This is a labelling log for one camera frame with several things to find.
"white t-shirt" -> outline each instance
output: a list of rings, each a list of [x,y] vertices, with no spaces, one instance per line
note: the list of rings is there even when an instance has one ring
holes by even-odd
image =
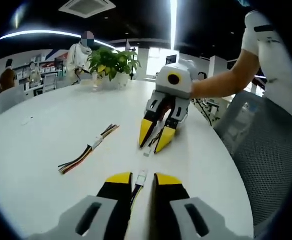
[[[292,59],[270,22],[259,12],[245,18],[242,49],[259,58],[267,78],[264,96],[292,115]]]

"chair backrest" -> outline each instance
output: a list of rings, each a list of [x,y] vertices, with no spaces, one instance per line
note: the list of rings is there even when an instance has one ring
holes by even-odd
[[[55,80],[56,80],[57,74],[47,74],[44,78],[44,87],[43,87],[43,93],[47,93],[50,91],[55,90]]]
[[[66,76],[56,78],[56,89],[66,88],[71,85],[70,79]]]
[[[258,236],[292,184],[292,116],[267,98],[236,95],[215,131],[245,184]]]
[[[0,93],[0,114],[26,100],[24,86],[19,85]]]

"potted plant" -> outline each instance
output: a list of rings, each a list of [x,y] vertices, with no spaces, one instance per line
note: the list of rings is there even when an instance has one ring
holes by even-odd
[[[101,47],[89,55],[89,69],[92,74],[97,73],[97,77],[109,88],[118,89],[127,85],[132,68],[136,70],[141,66],[140,61],[133,59],[134,56],[137,56],[134,51]]]

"green leaves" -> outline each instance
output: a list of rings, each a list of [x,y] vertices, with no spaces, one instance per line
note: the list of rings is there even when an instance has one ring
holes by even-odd
[[[101,47],[93,51],[89,57],[89,70],[91,73],[97,72],[101,77],[109,76],[113,80],[117,73],[130,74],[132,68],[135,70],[141,67],[141,63],[136,59],[137,53],[134,51],[118,51],[108,47]]]

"person in white jacket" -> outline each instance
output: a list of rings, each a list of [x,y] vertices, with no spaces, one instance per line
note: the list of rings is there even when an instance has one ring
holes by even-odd
[[[81,81],[81,74],[90,71],[87,59],[92,52],[94,34],[90,31],[84,32],[80,42],[71,46],[67,57],[67,77],[75,84]]]

